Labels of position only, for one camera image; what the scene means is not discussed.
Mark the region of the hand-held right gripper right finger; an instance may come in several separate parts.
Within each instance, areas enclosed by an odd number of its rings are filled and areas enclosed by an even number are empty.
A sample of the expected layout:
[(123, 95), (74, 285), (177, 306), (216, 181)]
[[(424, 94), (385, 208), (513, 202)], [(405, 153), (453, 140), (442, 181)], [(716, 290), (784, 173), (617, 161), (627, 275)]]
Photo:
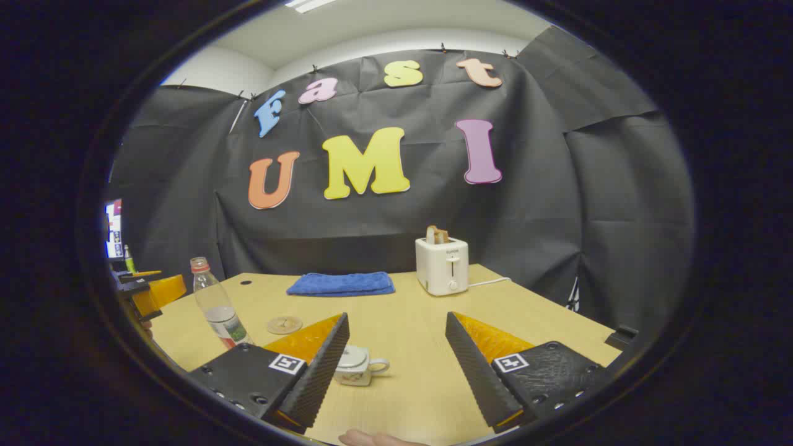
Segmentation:
[(537, 346), (459, 312), (445, 338), (496, 434), (547, 419), (604, 387), (607, 368), (559, 341)]

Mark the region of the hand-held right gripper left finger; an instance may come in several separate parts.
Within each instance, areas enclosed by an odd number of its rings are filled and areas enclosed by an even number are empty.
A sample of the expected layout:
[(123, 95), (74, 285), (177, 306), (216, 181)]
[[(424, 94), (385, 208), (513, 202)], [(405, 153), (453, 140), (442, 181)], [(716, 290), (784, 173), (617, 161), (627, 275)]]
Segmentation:
[(304, 434), (314, 426), (348, 339), (348, 314), (340, 313), (265, 346), (241, 343), (189, 375), (235, 409)]

